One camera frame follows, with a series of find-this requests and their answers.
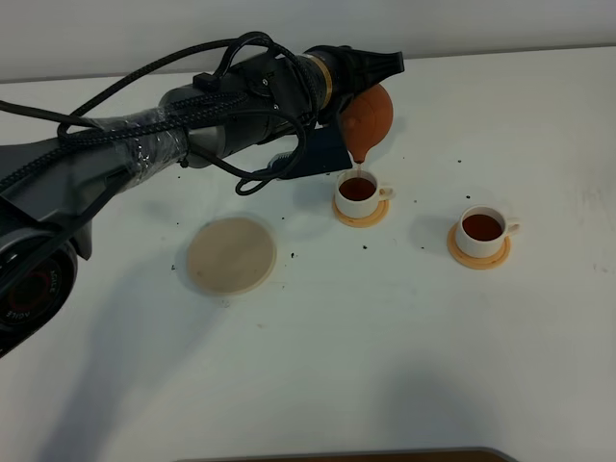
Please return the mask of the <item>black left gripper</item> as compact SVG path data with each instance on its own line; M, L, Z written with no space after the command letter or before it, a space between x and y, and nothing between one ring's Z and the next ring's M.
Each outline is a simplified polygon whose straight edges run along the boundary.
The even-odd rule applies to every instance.
M363 91L404 71L401 52L368 52L346 45L315 46L297 58L314 82L319 125L335 122Z

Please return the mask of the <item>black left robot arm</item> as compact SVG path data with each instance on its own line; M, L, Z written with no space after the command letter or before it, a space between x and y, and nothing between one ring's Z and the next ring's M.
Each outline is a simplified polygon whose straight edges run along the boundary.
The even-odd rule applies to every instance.
M195 75L133 115L90 111L141 77L211 50ZM48 140L1 149L1 350L48 323L89 259L91 222L117 194L172 165L215 166L247 196L275 180L350 167L342 117L355 100L404 70L401 53L317 45L295 54L252 32L201 43L147 64L68 115L11 103L5 113L57 124Z

